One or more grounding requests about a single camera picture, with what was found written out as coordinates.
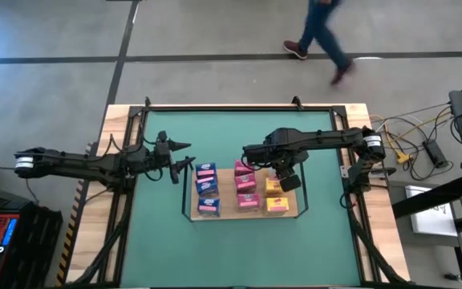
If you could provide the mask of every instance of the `green mat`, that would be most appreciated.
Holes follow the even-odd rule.
[[[231,169],[243,145],[274,129],[331,130],[328,112],[150,112],[146,137],[160,130],[192,143],[174,160],[196,157]],[[299,219],[189,222],[182,182],[140,176],[121,287],[359,285],[336,150],[310,152],[304,163],[310,209]]]

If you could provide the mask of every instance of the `red shoe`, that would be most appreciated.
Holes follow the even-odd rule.
[[[295,43],[293,41],[286,40],[282,46],[285,48],[286,51],[289,53],[294,54],[297,56],[300,60],[304,60],[308,58],[308,51],[303,51],[298,43]]]
[[[336,85],[338,83],[340,83],[343,79],[343,76],[345,74],[349,74],[349,73],[352,73],[354,72],[356,68],[356,65],[354,64],[354,61],[351,60],[351,62],[349,63],[349,66],[345,69],[337,69],[336,72],[334,73],[334,77],[333,79],[331,80],[330,82],[330,85]]]

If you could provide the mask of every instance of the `gray floor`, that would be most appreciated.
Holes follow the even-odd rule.
[[[306,0],[147,0],[139,5],[128,55],[283,53],[282,40],[300,36],[306,5]],[[0,58],[117,56],[130,6],[0,0]],[[331,26],[350,53],[462,51],[462,0],[349,0]],[[316,45],[310,50],[321,52]],[[445,103],[450,90],[462,88],[462,58],[405,57],[358,59],[356,74],[338,88],[328,85],[334,70],[328,60],[126,63],[115,101],[140,104],[149,96],[157,104],[286,103],[299,96],[307,103],[367,103],[370,114],[393,116]],[[114,63],[0,64],[0,165],[12,166],[12,153],[34,146],[81,153],[98,136],[114,69]],[[413,116],[426,120],[439,110]],[[390,125],[393,132],[409,129]],[[423,141],[416,133],[409,138]],[[439,129],[438,142],[456,167],[427,183],[462,175],[462,148],[448,126]],[[411,180],[392,154],[387,165],[399,169],[393,180]],[[430,168],[422,156],[417,169],[424,174]],[[45,177],[30,184],[43,205],[68,216],[74,180]],[[0,187],[29,196],[11,171],[0,171]],[[460,286],[441,278],[456,270],[453,250],[404,244],[404,252],[417,283]],[[49,282],[56,272],[54,265]]]

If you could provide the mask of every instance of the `floor line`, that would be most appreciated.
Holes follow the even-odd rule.
[[[119,90],[120,76],[122,76],[122,71],[124,69],[126,54],[128,53],[129,42],[131,40],[133,26],[135,24],[135,16],[138,11],[138,3],[139,1],[133,1],[132,7],[129,10],[128,21],[126,22],[124,36],[122,38],[122,43],[120,44],[119,58],[117,59],[113,77],[111,78],[110,90],[106,100],[106,107],[110,104],[114,104],[116,101],[117,90]]]
[[[432,59],[462,58],[462,51],[429,51],[429,52],[365,52],[349,53],[351,58],[363,59]],[[163,63],[163,62],[210,62],[210,61],[254,61],[254,60],[286,60],[294,56],[281,54],[236,54],[236,55],[150,55],[128,56],[128,63]],[[326,54],[308,54],[308,59],[328,59]]]
[[[0,58],[0,64],[114,63],[117,59],[117,56],[16,57]]]
[[[292,60],[292,55],[286,53],[270,54],[227,54],[227,55],[137,55],[123,56],[127,51],[131,38],[132,26],[126,31],[119,56],[83,56],[83,57],[38,57],[38,58],[0,58],[0,64],[40,64],[40,63],[116,63],[112,94],[118,88],[120,74],[124,63],[162,63],[162,62],[197,62],[197,61],[255,61],[255,60]],[[462,51],[421,51],[421,52],[353,52],[351,58],[363,59],[433,59],[462,58]],[[308,54],[308,59],[328,59],[326,54]]]

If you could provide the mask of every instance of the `wooden tray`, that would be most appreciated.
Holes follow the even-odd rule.
[[[190,218],[192,221],[207,221],[207,220],[236,220],[236,219],[255,219],[255,218],[293,218],[298,215],[297,195],[295,190],[283,193],[279,197],[288,198],[289,211],[279,216],[268,215],[265,212],[265,179],[268,176],[268,169],[262,169],[255,173],[257,188],[256,192],[260,195],[260,208],[255,211],[240,212],[238,211],[237,191],[234,185],[234,169],[218,169],[218,189],[219,198],[221,199],[221,216],[214,217],[201,215],[197,211],[197,203],[199,194],[196,190],[195,170],[192,171],[192,196]]]

